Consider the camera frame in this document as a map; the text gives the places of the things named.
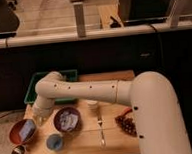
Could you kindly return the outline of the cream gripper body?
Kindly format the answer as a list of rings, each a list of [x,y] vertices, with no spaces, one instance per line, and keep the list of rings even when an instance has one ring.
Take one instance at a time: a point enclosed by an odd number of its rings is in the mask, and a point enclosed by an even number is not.
[[[33,118],[35,119],[38,126],[42,126],[49,118],[50,112],[48,110],[34,110]]]

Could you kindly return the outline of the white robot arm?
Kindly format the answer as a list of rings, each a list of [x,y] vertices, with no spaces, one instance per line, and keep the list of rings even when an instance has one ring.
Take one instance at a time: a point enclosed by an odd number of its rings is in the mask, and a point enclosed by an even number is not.
[[[33,114],[46,118],[62,98],[88,99],[132,108],[141,154],[192,154],[179,99],[161,73],[147,71],[131,81],[66,82],[50,72],[35,85]]]

